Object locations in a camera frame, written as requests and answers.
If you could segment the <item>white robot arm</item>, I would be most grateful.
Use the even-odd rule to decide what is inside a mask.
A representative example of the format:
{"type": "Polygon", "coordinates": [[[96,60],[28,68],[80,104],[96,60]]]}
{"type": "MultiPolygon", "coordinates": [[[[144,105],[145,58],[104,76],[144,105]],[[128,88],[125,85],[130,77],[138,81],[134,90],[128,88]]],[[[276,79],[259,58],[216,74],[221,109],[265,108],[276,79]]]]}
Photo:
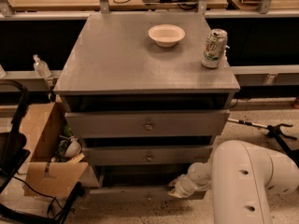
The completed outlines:
{"type": "Polygon", "coordinates": [[[294,192],[299,168],[281,152],[232,140],[220,144],[209,162],[193,163],[170,186],[176,198],[211,189],[214,224],[273,224],[267,193],[294,192]]]}

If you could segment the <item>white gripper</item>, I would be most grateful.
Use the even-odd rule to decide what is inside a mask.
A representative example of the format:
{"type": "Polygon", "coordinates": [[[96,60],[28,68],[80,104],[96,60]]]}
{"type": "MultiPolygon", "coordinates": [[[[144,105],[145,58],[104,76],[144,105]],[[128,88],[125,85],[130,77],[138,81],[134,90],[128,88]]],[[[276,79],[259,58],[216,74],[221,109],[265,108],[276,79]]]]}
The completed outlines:
{"type": "Polygon", "coordinates": [[[174,185],[174,188],[168,191],[168,195],[179,199],[192,196],[197,189],[196,184],[188,175],[180,175],[170,181],[168,185],[174,185]]]}

